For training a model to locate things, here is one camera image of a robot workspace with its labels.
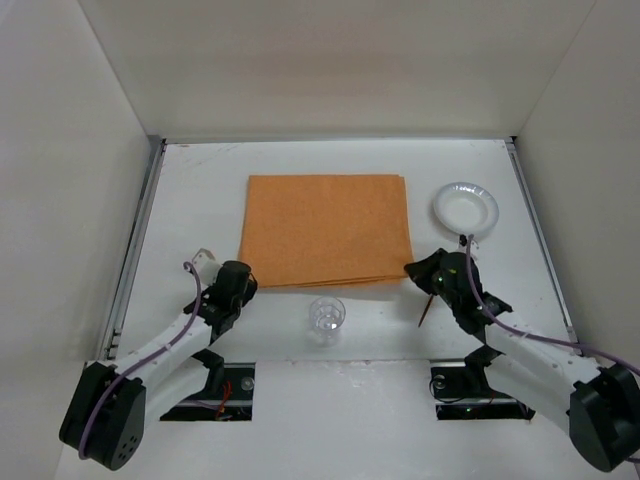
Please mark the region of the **white paper plate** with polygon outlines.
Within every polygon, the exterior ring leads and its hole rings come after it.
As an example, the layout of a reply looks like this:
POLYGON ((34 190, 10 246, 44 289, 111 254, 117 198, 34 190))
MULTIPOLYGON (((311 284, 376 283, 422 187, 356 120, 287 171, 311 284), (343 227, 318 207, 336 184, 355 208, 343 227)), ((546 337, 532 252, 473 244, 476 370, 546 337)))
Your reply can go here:
POLYGON ((441 187, 433 199, 437 219, 458 235, 483 237, 499 221, 499 206, 485 188, 469 183, 454 182, 441 187))

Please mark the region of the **orange cloth napkin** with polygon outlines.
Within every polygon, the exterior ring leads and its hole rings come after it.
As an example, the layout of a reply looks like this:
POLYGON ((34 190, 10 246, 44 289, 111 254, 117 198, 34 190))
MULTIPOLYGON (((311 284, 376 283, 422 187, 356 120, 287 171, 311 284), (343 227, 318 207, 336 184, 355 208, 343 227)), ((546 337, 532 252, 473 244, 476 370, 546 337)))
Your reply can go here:
POLYGON ((394 284, 412 262, 400 175, 252 175, 239 249, 264 288, 394 284))

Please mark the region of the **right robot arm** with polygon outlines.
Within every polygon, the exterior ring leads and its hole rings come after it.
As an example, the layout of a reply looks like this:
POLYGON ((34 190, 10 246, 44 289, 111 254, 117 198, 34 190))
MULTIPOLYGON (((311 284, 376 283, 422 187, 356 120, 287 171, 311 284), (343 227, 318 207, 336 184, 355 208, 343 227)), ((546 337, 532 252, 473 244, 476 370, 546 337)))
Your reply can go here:
POLYGON ((639 385, 631 367, 609 367, 585 348, 535 333, 503 300, 484 290, 472 256, 437 250, 405 265, 409 279, 441 298, 457 325, 480 341, 462 379, 442 379, 446 400, 511 397, 546 417, 592 467, 610 472, 639 451, 639 385))

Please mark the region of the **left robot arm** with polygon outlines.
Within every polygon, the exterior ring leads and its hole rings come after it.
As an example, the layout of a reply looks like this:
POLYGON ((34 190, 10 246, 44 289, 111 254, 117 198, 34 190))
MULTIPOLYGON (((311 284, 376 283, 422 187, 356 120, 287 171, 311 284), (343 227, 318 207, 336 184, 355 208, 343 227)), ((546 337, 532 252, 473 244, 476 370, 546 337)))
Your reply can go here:
POLYGON ((122 468, 139 448, 146 427, 186 401, 207 407, 217 396, 217 417, 237 392, 225 375, 223 357, 211 346, 239 319, 258 283, 249 265, 214 263, 202 279, 196 265, 184 269, 195 281, 195 298, 143 347, 111 361, 94 361, 82 371, 58 438, 110 471, 122 468))

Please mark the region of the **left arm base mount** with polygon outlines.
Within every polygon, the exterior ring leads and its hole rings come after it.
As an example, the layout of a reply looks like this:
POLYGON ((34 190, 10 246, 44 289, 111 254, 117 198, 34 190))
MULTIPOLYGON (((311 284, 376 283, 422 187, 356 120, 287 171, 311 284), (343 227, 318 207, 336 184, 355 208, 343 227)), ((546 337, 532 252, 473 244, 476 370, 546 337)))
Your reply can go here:
POLYGON ((206 387, 180 401, 162 422, 248 422, 253 416, 255 363, 231 363, 215 391, 206 387))

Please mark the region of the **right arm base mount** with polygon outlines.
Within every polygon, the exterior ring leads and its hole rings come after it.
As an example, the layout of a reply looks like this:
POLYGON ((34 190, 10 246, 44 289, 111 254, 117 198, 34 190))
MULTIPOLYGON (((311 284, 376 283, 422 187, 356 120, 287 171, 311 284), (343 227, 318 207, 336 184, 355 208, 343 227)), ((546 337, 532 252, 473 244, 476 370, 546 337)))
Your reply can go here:
POLYGON ((463 362, 430 364, 428 388, 439 421, 523 420, 536 412, 524 403, 493 390, 463 362))

